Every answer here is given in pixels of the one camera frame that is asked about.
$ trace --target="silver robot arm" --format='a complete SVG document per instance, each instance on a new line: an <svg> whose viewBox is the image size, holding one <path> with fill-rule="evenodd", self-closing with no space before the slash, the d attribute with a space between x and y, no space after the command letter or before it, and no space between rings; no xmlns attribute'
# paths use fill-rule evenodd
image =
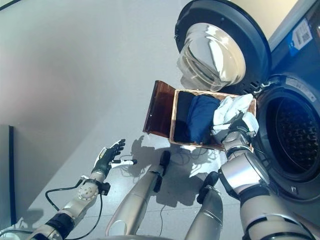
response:
<svg viewBox="0 0 320 240"><path fill-rule="evenodd" d="M268 185L268 173L249 148L258 122L240 115L222 141L227 162L221 166L219 178L228 194L240 200L243 240L313 240L310 231L296 220Z"/></svg>
<svg viewBox="0 0 320 240"><path fill-rule="evenodd" d="M122 139L110 148L104 147L94 163L89 177L86 177L76 196L60 209L46 224L36 229L27 239L63 240L83 219L87 210L96 202L97 195L107 195L109 183L104 183L111 168L126 164L135 164L133 161L122 162L114 160L116 155L124 149L125 140Z"/></svg>

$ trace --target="gray floor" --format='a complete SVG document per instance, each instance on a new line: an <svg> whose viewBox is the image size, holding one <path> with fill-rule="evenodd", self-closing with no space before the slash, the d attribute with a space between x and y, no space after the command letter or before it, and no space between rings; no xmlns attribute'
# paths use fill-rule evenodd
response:
<svg viewBox="0 0 320 240"><path fill-rule="evenodd" d="M44 193L74 185L90 174L97 154L126 138L122 158L103 198L102 218L86 239L103 237L117 206L161 152L172 161L163 186L151 197L139 234L183 239L200 205L206 173L223 153L192 153L142 129L155 80L181 88L174 40L178 15L188 0L23 0L1 11L1 122L15 126L16 197L20 226L36 228L54 213ZM224 204L222 240L240 239L239 203L218 183ZM72 192L53 193L62 207ZM72 232L95 223L99 201Z"/></svg>
<svg viewBox="0 0 320 240"><path fill-rule="evenodd" d="M107 181L111 184L111 190L108 196L103 197L102 218L97 228L87 239L104 236L106 225L119 203L131 187L143 176L149 165L158 163L159 156L163 150L171 151L171 162L167 174L163 179L160 192L154 194L150 199L147 213L138 234L159 236L161 233L163 237L177 240L184 239L194 217L200 209L196 196L203 179L208 172L217 170L225 161L223 152L199 148L190 152L177 146L170 146L166 139L154 135L146 135L142 141L142 137L139 139L134 140L131 146L128 144L124 150L124 154L121 155L123 159L138 159L138 164L129 168L115 168L110 171ZM85 140L83 144L90 144L92 140ZM79 173L84 173L87 169L90 169L92 162L89 158L84 157L80 159L77 157L77 155L83 154L81 147L74 154L75 156L68 160L57 172L46 186L46 189L63 186L66 184L65 181L68 181L69 185L71 185L76 182ZM220 182L217 183L217 188L221 191L223 201L224 221L220 239L240 239L243 231L240 222L239 203L227 195ZM54 201L59 206L62 206L66 202L66 199L72 196L72 192L66 194L53 193L52 196ZM70 237L78 237L85 234L94 225L99 207L100 203L97 200L96 204L87 212L86 217L71 233ZM54 213L53 208L44 198L44 191L40 193L29 208L31 212L36 212L37 209L40 212L43 209L44 216L41 220L33 220L37 221L33 225L34 227L40 222L43 223L50 217L50 214Z"/></svg>

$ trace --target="black cable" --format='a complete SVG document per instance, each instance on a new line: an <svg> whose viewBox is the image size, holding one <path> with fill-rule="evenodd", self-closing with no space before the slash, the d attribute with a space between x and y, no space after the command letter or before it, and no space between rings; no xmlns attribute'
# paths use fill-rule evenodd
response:
<svg viewBox="0 0 320 240"><path fill-rule="evenodd" d="M162 218L162 211L164 210L166 205L163 205L163 207L161 208L161 211L160 211L160 218L161 218L161 229L160 229L160 234L159 234L159 237L161 237L161 234L162 234L162 229L163 229L163 226L164 226L164 220Z"/></svg>
<svg viewBox="0 0 320 240"><path fill-rule="evenodd" d="M91 230L90 230L87 234L85 234L85 235L83 235L83 236L76 237L76 238L66 238L65 240L79 240L79 239L83 239L83 238L85 238L86 236L88 236L90 233L92 233L92 231L96 228L96 226L98 225L98 223L99 223L99 221L100 221L100 217L101 217L101 213L102 213L102 206L103 206L103 204L102 204L102 194L100 193L99 195L100 195L100 212L99 212L98 219L96 220L95 225L93 226L93 228L91 228Z"/></svg>
<svg viewBox="0 0 320 240"><path fill-rule="evenodd" d="M71 187L64 187L64 188L55 188L55 189L50 189L48 191L45 192L45 198L48 200L48 202L55 208L55 210L59 211L60 209L57 207L57 205L54 204L54 202L50 199L50 197L48 196L48 193L51 192L57 192L57 191L66 191L66 190L72 190L72 189L76 189L77 187L79 187L79 185L83 182L82 179L79 179L79 181L76 183L75 186L71 186Z"/></svg>
<svg viewBox="0 0 320 240"><path fill-rule="evenodd" d="M27 230L18 230L18 229L11 229L11 230L6 230L0 233L0 237L4 234L8 233L22 233L22 234L32 234L33 231L27 231Z"/></svg>

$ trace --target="qr code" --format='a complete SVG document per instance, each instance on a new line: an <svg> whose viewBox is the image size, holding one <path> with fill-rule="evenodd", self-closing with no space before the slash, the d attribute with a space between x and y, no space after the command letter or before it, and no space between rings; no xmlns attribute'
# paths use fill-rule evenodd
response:
<svg viewBox="0 0 320 240"><path fill-rule="evenodd" d="M305 43L306 41L308 41L310 39L310 34L308 32L305 32L302 35L302 41Z"/></svg>

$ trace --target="clothing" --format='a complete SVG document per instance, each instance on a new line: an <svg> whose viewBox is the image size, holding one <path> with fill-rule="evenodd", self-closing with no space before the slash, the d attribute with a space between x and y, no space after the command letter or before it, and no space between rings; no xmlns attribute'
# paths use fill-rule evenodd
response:
<svg viewBox="0 0 320 240"><path fill-rule="evenodd" d="M189 108L194 97L195 95L191 92L180 91L178 93L178 101L175 115L175 128L173 135L173 140L175 142L191 143L191 140L187 135L189 132L187 126L187 119L189 114Z"/></svg>
<svg viewBox="0 0 320 240"><path fill-rule="evenodd" d="M221 101L220 106L214 111L212 134L216 135L221 130L228 129L228 122L240 112L246 113L254 96L250 94L232 98L227 96Z"/></svg>
<svg viewBox="0 0 320 240"><path fill-rule="evenodd" d="M178 94L173 140L181 143L210 142L214 111L220 100L211 95L195 96L190 92Z"/></svg>
<svg viewBox="0 0 320 240"><path fill-rule="evenodd" d="M192 142L200 144L210 139L212 119L219 104L220 100L211 95L198 95L192 99L186 122Z"/></svg>

